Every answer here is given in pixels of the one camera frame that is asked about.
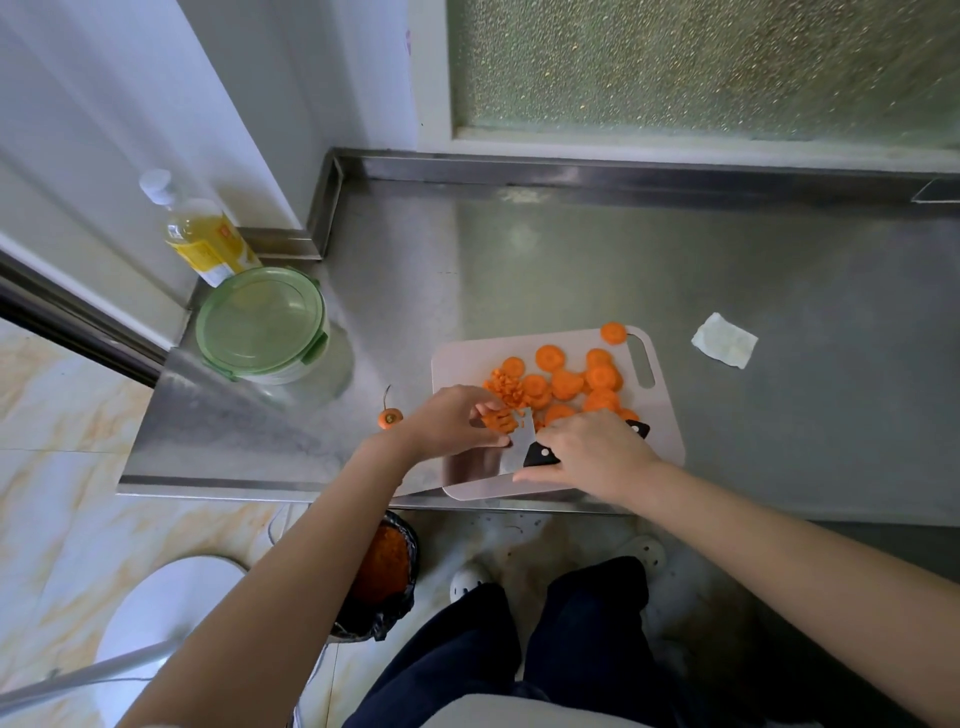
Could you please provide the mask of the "person's left hand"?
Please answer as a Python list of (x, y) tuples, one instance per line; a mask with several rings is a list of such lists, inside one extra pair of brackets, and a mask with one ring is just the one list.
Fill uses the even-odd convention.
[(486, 428), (481, 417), (503, 408), (503, 403), (483, 387), (444, 387), (392, 427), (388, 436), (398, 443), (402, 457), (411, 464), (460, 455), (459, 445), (468, 432), (497, 432)]

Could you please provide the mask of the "person's right hand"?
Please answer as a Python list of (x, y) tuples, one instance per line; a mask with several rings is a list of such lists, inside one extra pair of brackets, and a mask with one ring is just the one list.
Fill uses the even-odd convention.
[(558, 458), (581, 490), (608, 504), (635, 509), (638, 492), (664, 464), (630, 425), (610, 410), (555, 420), (537, 442)]

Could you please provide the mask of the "person's right forearm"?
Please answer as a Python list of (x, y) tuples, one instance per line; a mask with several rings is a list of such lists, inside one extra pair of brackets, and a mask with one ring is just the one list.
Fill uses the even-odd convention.
[(623, 504), (720, 567), (933, 728), (960, 728), (960, 584), (661, 461)]

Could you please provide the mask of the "person's left forearm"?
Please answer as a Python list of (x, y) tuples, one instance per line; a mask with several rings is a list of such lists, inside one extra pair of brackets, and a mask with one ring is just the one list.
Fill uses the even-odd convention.
[(284, 728), (389, 502), (418, 460), (402, 425), (363, 443), (116, 728)]

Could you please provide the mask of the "heap of diced carrot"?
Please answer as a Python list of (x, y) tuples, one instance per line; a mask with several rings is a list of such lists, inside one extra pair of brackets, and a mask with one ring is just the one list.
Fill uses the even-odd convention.
[(483, 387), (494, 394), (504, 407), (520, 410), (529, 406), (522, 379), (502, 368), (492, 370)]

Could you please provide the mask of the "group of round carrot slices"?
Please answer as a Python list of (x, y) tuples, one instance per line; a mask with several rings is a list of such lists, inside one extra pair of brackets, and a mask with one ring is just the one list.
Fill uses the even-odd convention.
[(559, 419), (597, 410), (612, 411), (623, 421), (638, 421), (639, 414), (628, 406), (630, 395), (615, 355), (615, 348), (629, 336), (625, 324), (609, 321), (596, 335), (567, 331), (553, 338), (534, 334), (491, 339), (483, 361), (506, 357), (486, 379), (500, 368), (521, 379), (529, 405), (513, 409), (518, 429), (523, 428), (523, 417), (531, 419), (533, 430), (539, 431)]

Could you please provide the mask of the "white left shoe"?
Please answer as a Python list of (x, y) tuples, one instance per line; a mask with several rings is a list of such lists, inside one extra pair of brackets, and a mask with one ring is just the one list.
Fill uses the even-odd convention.
[(456, 603), (480, 586), (494, 582), (495, 578), (485, 564), (476, 560), (468, 561), (451, 577), (449, 603)]

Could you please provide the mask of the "white shoe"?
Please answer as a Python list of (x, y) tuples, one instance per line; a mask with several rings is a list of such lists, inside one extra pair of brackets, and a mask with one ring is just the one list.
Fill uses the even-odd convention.
[(651, 535), (638, 535), (622, 543), (611, 558), (632, 557), (642, 564), (647, 581), (654, 581), (667, 566), (663, 544)]
[(495, 578), (485, 564), (476, 560), (468, 561), (451, 577), (449, 603), (456, 603), (480, 586), (494, 582)]

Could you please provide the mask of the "white right shoe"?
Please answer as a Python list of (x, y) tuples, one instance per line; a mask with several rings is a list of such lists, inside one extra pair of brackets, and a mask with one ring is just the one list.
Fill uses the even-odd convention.
[(638, 535), (622, 543), (611, 558), (632, 557), (642, 564), (647, 581), (654, 581), (667, 566), (663, 544), (651, 535)]

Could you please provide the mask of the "dark blue trousers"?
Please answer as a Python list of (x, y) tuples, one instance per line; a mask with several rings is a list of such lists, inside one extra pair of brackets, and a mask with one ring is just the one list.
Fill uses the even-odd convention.
[(642, 630), (641, 562), (619, 557), (547, 589), (526, 653), (505, 589), (474, 591), (436, 613), (390, 661), (342, 728), (422, 728), (469, 695), (527, 698), (678, 728)]

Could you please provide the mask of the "black bin bag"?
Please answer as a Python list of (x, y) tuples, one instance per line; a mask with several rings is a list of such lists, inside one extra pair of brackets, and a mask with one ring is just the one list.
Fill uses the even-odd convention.
[(420, 545), (416, 531), (401, 516), (387, 511), (380, 524), (401, 530), (410, 555), (410, 574), (407, 587), (377, 606), (367, 606), (352, 599), (347, 593), (330, 630), (330, 640), (340, 643), (359, 643), (368, 640), (383, 641), (398, 621), (413, 608), (415, 588), (421, 566)]

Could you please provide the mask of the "white shirt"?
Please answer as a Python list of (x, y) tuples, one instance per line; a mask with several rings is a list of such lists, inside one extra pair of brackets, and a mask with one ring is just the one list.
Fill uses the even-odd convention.
[(651, 728), (626, 718), (551, 702), (493, 694), (461, 697), (421, 728)]

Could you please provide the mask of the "round container with green lid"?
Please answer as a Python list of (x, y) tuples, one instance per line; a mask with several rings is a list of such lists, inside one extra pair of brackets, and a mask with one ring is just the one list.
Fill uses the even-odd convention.
[(230, 381), (294, 383), (317, 368), (330, 346), (328, 308), (318, 280), (293, 268), (239, 273), (198, 312), (203, 363)]

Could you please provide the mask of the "white standing fan base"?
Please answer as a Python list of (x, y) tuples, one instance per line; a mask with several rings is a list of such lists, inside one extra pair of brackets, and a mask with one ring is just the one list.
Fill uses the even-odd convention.
[(90, 665), (0, 693), (0, 720), (90, 689), (103, 724), (114, 728), (166, 660), (246, 573), (234, 560), (212, 555), (163, 565), (116, 608)]

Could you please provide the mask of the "frosted glass window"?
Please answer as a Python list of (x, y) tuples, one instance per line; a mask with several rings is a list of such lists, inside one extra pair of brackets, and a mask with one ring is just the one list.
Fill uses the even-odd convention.
[(960, 0), (408, 0), (421, 152), (960, 175)]

